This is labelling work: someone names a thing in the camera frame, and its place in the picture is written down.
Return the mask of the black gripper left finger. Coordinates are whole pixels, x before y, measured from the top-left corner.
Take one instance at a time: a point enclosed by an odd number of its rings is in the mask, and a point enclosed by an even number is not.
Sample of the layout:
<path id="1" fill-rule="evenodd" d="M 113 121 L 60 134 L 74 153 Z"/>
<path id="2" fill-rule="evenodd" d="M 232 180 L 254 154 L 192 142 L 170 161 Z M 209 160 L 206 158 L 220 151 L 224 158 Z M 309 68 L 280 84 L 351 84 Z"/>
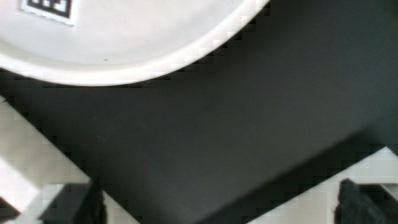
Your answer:
<path id="1" fill-rule="evenodd" d="M 39 220 L 42 224 L 106 224 L 104 197 L 94 182 L 62 187 Z"/>

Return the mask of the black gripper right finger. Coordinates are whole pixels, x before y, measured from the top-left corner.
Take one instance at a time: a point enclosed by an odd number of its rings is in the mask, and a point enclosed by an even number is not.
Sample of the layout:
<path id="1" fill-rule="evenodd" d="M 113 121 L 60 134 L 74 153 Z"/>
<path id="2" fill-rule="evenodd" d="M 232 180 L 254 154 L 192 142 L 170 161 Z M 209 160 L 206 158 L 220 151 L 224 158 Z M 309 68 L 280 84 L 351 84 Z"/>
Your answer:
<path id="1" fill-rule="evenodd" d="M 398 224 L 398 183 L 339 183 L 334 224 Z"/>

